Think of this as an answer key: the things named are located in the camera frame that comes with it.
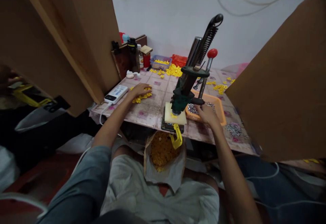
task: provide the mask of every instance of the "red knob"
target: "red knob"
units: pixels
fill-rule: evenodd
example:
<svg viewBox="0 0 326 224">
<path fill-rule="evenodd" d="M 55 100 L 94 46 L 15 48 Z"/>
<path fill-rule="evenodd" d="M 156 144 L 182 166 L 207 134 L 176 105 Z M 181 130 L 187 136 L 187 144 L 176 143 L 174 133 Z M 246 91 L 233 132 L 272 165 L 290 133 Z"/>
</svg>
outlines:
<svg viewBox="0 0 326 224">
<path fill-rule="evenodd" d="M 217 49 L 211 49 L 207 53 L 208 58 L 215 58 L 217 56 Z"/>
</svg>

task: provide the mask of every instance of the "red container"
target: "red container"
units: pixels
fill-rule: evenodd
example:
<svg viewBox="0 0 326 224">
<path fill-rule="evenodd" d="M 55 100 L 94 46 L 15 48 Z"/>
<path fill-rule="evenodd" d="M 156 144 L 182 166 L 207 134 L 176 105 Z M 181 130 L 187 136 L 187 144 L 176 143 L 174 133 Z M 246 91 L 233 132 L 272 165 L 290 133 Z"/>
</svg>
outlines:
<svg viewBox="0 0 326 224">
<path fill-rule="evenodd" d="M 147 68 L 147 67 L 149 67 L 149 65 L 150 65 L 150 54 L 148 54 L 147 56 L 143 56 L 143 59 L 144 59 L 144 68 Z"/>
</svg>

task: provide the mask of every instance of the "hand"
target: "hand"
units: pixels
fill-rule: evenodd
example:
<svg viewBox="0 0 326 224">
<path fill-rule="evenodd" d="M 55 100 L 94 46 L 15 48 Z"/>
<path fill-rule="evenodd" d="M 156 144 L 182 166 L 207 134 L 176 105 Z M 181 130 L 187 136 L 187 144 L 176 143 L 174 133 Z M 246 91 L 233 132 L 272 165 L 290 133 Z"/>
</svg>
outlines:
<svg viewBox="0 0 326 224">
<path fill-rule="evenodd" d="M 201 117 L 204 123 L 212 125 L 219 125 L 221 126 L 220 120 L 217 117 L 216 112 L 213 110 L 212 107 L 203 105 L 201 109 L 199 105 L 195 105 L 195 108 L 198 111 L 198 115 Z"/>
<path fill-rule="evenodd" d="M 129 92 L 129 96 L 134 99 L 140 95 L 152 92 L 152 90 L 145 90 L 145 88 L 151 88 L 151 86 L 149 84 L 139 83 Z"/>
</svg>

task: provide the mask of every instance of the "blue plastic basket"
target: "blue plastic basket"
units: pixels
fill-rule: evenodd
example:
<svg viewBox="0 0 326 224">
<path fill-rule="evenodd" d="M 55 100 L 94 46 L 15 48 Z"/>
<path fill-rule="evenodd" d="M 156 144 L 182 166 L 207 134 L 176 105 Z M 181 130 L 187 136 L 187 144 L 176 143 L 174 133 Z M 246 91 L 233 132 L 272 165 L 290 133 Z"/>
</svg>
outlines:
<svg viewBox="0 0 326 224">
<path fill-rule="evenodd" d="M 161 61 L 169 61 L 169 64 L 161 64 L 161 63 L 156 63 L 155 60 L 161 60 Z M 157 70 L 167 70 L 170 65 L 171 65 L 172 59 L 169 57 L 165 57 L 165 56 L 161 56 L 161 55 L 154 55 L 151 59 L 150 59 L 150 64 L 152 65 L 153 69 L 157 69 Z"/>
</svg>

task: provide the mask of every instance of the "knee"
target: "knee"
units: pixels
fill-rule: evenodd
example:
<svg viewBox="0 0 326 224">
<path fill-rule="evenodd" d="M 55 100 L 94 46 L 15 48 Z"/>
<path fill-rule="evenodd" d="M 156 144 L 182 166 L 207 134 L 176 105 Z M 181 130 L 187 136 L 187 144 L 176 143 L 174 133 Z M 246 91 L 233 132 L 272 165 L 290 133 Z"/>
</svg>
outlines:
<svg viewBox="0 0 326 224">
<path fill-rule="evenodd" d="M 204 183 L 210 185 L 218 193 L 218 185 L 217 185 L 217 182 L 210 175 L 207 175 L 205 173 L 199 173 L 199 175 L 198 175 L 198 181 L 204 182 Z"/>
<path fill-rule="evenodd" d="M 133 157 L 134 151 L 127 145 L 121 145 L 114 152 L 114 155 L 113 155 L 112 159 L 114 159 L 115 157 L 118 157 L 120 155 L 123 155 L 123 154 L 126 154 L 126 155 L 129 155 L 130 157 Z"/>
</svg>

